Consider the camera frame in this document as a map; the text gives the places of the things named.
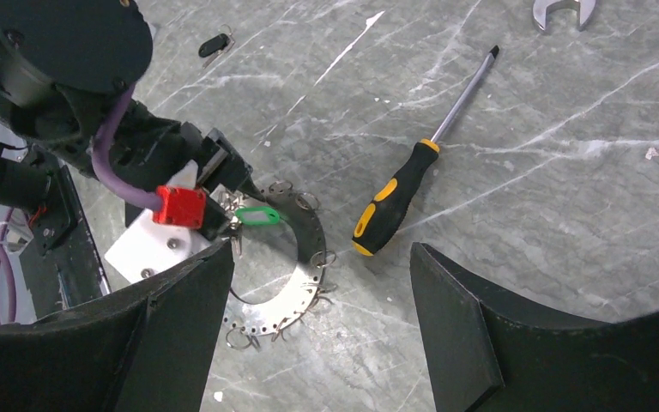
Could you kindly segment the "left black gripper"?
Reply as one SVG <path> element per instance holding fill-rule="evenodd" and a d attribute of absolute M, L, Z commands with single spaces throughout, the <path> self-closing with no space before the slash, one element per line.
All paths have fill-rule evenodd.
<path fill-rule="evenodd" d="M 163 185 L 189 161 L 198 165 L 197 186 L 211 194 L 220 185 L 229 191 L 254 194 L 250 164 L 218 129 L 208 134 L 191 123 L 175 126 L 158 142 L 124 167 L 135 186 L 145 191 Z"/>

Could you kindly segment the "green key tag with keys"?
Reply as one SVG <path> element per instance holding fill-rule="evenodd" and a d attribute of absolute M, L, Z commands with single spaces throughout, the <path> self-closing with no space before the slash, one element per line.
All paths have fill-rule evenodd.
<path fill-rule="evenodd" d="M 228 216 L 231 223 L 240 226 L 273 226 L 281 222 L 280 213 L 270 206 L 239 207 Z"/>

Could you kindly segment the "metal disc with keyrings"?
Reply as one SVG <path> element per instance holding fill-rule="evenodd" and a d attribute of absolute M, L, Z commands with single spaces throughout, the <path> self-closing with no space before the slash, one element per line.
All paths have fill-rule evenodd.
<path fill-rule="evenodd" d="M 258 197 L 221 189 L 215 199 L 227 216 L 256 206 L 270 206 L 281 216 L 273 226 L 229 221 L 223 234 L 236 264 L 222 319 L 225 342 L 234 350 L 258 348 L 260 337 L 281 338 L 330 292 L 323 278 L 336 254 L 327 248 L 319 200 L 287 180 L 261 189 Z"/>

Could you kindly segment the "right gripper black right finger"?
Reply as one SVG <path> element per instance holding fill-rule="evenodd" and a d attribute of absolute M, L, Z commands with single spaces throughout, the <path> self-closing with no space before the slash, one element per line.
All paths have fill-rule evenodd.
<path fill-rule="evenodd" d="M 575 316 L 425 243 L 409 272 L 436 410 L 659 411 L 659 311 Z"/>

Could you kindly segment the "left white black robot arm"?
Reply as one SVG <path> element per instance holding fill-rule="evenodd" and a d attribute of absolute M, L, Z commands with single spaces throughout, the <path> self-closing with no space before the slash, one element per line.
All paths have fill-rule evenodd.
<path fill-rule="evenodd" d="M 231 220 L 209 196 L 256 196 L 251 166 L 218 130 L 134 99 L 153 49 L 135 1 L 0 1 L 0 123 L 129 209 L 224 236 Z"/>

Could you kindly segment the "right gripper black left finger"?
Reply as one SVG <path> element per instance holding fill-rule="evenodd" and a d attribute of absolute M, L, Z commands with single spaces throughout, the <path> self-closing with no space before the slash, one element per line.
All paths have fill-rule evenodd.
<path fill-rule="evenodd" d="M 0 326 L 0 411 L 197 411 L 234 270 L 226 241 L 33 324 Z"/>

